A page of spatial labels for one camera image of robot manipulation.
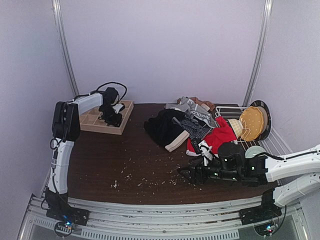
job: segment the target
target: red garment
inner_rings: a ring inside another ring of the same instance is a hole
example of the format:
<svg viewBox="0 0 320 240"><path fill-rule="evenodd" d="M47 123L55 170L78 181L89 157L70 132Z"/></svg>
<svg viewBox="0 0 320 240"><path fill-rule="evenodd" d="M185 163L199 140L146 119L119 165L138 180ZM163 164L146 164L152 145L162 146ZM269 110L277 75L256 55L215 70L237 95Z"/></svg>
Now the red garment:
<svg viewBox="0 0 320 240"><path fill-rule="evenodd" d="M211 151L214 154L217 154L218 148L223 143L228 143L228 142L237 140L237 138L232 128L228 125L228 123L226 122L226 120L224 120L222 116L217 117L215 120L220 127L215 127L212 130L212 133L205 136L203 140L205 140L209 146L212 146ZM190 152L193 152L193 153L195 152L195 149L191 144L190 138L188 139L186 149L189 150Z"/></svg>

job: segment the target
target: brown fabric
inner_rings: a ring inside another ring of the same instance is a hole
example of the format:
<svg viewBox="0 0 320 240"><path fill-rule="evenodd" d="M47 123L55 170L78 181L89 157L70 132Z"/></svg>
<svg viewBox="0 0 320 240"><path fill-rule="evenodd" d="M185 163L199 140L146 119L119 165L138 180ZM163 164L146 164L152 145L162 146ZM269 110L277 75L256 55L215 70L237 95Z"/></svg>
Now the brown fabric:
<svg viewBox="0 0 320 240"><path fill-rule="evenodd" d="M192 99L196 104L198 104L198 105L202 105L202 107L203 107L203 105L206 105L206 106L208 106L210 109L210 111L212 112L215 108L216 108L216 106L212 103L212 102L210 102L210 101L201 101L201 100L199 100L196 96L194 96L194 97L188 97L188 99Z"/></svg>

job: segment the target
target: striped fabric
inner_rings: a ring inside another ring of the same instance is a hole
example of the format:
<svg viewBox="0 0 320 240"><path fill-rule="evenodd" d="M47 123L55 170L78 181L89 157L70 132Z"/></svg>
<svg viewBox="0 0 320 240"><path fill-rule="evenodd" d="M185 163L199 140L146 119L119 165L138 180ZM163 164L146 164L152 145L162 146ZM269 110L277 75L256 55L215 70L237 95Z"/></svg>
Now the striped fabric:
<svg viewBox="0 0 320 240"><path fill-rule="evenodd" d="M181 121L174 117L172 121L186 130L190 134L191 139L203 140L205 136L212 130L212 128L208 127L207 125L201 126L196 119L187 116L185 116Z"/></svg>

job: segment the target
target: dish rack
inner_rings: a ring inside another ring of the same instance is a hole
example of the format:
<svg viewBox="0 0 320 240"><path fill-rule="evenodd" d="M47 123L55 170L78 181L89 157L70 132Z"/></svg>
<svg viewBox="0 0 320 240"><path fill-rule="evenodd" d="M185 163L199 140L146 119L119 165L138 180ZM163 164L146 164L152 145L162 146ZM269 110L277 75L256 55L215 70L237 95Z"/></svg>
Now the dish rack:
<svg viewBox="0 0 320 240"><path fill-rule="evenodd" d="M215 117L223 117L225 120L227 119L237 119L239 120L241 114L248 107L242 106L216 106L215 107ZM242 145L244 150L246 151L248 148L252 146L261 146L268 153L273 155L286 155L290 154L293 151L286 144L283 138L279 135L279 133L271 126L270 134L263 140L254 140L254 141L245 141L241 138L238 138L238 144Z"/></svg>

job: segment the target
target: wooden tray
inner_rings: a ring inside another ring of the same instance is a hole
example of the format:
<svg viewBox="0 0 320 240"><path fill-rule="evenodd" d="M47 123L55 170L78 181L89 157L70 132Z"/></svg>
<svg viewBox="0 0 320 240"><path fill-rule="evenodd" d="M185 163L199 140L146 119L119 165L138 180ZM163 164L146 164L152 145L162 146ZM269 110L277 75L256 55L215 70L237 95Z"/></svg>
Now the wooden tray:
<svg viewBox="0 0 320 240"><path fill-rule="evenodd" d="M109 125L104 120L99 119L99 116L102 115L102 112L99 111L99 107L95 107L80 116L81 130L104 134L122 135L130 114L134 109L134 102L123 100L120 101L120 103L125 105L125 109L120 112L122 114L122 122L120 127Z"/></svg>

